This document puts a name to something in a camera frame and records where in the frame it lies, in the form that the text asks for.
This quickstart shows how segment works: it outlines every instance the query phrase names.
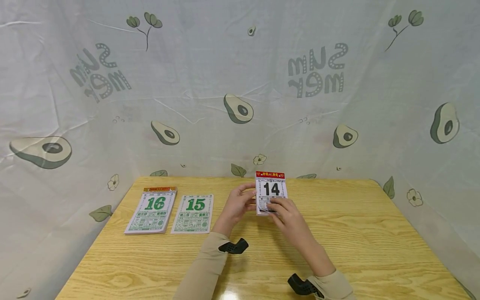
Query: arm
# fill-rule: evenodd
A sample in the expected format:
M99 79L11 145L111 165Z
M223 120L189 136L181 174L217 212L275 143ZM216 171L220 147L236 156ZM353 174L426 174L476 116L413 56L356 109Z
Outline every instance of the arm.
M314 274L308 280L323 293L326 300L355 300L347 279L335 268L323 246L315 240L293 201L285 198L270 201L272 203L267 206L277 212L270 214L274 223L300 252Z
M243 184L232 190L212 232L205 239L200 252L180 282L173 300L211 300L216 282L227 261L227 253L218 247L229 242L235 225L247 211L255 210L256 191L246 191L255 183Z
M227 253L218 247L229 242L228 238L217 232L211 232L205 239L200 252L188 269L174 300L211 300L218 276L222 274L227 261Z

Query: white curtain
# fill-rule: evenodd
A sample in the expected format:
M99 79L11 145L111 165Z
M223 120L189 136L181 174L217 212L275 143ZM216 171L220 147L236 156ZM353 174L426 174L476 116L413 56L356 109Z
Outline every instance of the white curtain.
M138 176L255 170L377 181L480 297L478 1L0 5L2 299L53 299Z

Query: wooden table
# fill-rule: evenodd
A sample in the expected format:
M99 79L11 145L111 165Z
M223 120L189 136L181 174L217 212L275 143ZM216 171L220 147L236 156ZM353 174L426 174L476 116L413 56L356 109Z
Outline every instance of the wooden table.
M140 177L105 225L57 300L170 300L206 235L170 235L178 199L213 193L212 224L245 178ZM177 186L166 234L125 235L144 187ZM288 194L358 299L451 300L469 297L373 180L287 179ZM231 240L249 248L230 255L213 299L313 299L287 279L311 275L268 217L248 213Z

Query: red calendar header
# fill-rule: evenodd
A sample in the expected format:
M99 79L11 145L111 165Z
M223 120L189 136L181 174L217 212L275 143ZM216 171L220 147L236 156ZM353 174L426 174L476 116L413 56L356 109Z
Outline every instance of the red calendar header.
M170 192L176 191L176 186L165 186L165 187L158 187L158 188L144 188L144 192Z
M259 171L257 171L256 177L271 177L271 178L285 179L285 174L284 173L259 172Z

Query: person's left hand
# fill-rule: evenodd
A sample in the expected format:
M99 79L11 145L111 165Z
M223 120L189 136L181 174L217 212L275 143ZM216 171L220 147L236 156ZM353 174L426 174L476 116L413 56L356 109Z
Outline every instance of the person's left hand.
M254 187L255 182L245 183L230 192L223 211L213 226L213 232L229 237L233 227L240 222L243 215L256 209L253 197L257 194L257 191L246 191L246 189Z

